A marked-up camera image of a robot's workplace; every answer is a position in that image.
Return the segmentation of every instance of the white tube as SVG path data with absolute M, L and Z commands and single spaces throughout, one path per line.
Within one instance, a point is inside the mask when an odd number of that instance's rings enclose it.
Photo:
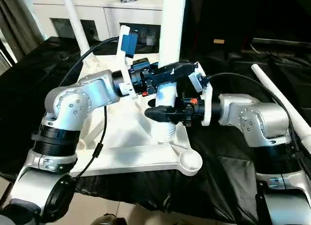
M 261 81 L 261 83 L 266 88 L 271 90 L 282 101 L 282 103 L 284 104 L 284 106 L 286 107 L 291 116 L 294 129 L 298 134 L 298 136 L 300 137 L 302 144 L 309 151 L 311 151 L 311 127 L 257 64 L 252 65 L 251 68 L 258 77 L 258 79 Z
M 65 3 L 65 7 L 67 9 L 67 12 L 69 14 L 70 23 L 71 23 L 72 29 L 74 31 L 74 35 L 76 36 L 81 55 L 83 55 L 84 53 L 86 53 L 89 50 L 89 44 L 88 44 L 88 41 L 86 39 L 86 35 L 84 33 L 81 21 L 77 15 L 73 1 L 72 0 L 64 0 L 64 3 Z
M 186 0 L 163 0 L 162 25 L 159 46 L 159 67 L 179 61 L 181 34 Z M 155 105 L 174 107 L 176 83 L 158 88 Z M 172 123 L 157 123 L 153 135 L 159 142 L 169 142 L 175 137 L 176 126 Z

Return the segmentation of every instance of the floor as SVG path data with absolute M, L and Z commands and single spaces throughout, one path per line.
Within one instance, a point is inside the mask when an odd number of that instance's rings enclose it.
M 2 195 L 7 185 L 8 182 L 0 178 L 0 195 Z M 69 212 L 53 225 L 90 225 L 95 219 L 106 213 L 125 218 L 128 225 L 174 225 L 178 222 L 180 225 L 228 225 L 215 220 L 196 218 L 179 213 L 151 212 L 141 206 L 78 193 L 75 194 L 71 202 Z

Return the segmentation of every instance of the black clamp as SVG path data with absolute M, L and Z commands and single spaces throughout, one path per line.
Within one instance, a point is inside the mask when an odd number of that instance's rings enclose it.
M 191 62 L 175 62 L 158 68 L 158 63 L 150 64 L 147 58 L 143 58 L 133 62 L 129 74 L 135 92 L 147 96 L 155 94 L 159 85 L 174 83 L 189 76 L 195 67 Z
M 182 122 L 184 126 L 191 127 L 194 123 L 203 119 L 205 111 L 204 100 L 198 98 L 176 98 L 175 107 L 155 106 L 155 100 L 150 100 L 145 116 L 157 122 L 171 122 L 178 124 Z

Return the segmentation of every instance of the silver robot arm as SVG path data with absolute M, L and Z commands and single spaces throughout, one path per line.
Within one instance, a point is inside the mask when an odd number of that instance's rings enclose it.
M 275 103 L 221 94 L 220 125 L 237 127 L 253 150 L 261 224 L 311 224 L 311 188 L 289 134 L 289 119 Z
M 157 64 L 149 64 L 144 58 L 135 61 L 128 73 L 135 93 L 147 96 L 156 93 L 159 85 L 181 77 L 198 82 L 202 71 L 190 62 L 158 69 Z M 1 224 L 51 223 L 67 213 L 76 184 L 69 172 L 77 161 L 75 150 L 83 123 L 94 109 L 128 95 L 127 88 L 121 71 L 105 70 L 47 95 L 47 114 L 40 130 L 33 134 L 35 145 L 13 186 L 10 204 L 0 212 Z M 17 221 L 17 214 L 22 222 Z
M 47 95 L 47 115 L 42 124 L 55 129 L 81 131 L 84 120 L 94 109 L 119 100 L 110 70 L 91 74 L 71 86 L 55 88 Z

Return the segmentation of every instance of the curtain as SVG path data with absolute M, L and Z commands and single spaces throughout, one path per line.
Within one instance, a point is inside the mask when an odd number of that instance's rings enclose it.
M 17 61 L 43 42 L 24 0 L 0 0 L 0 29 Z

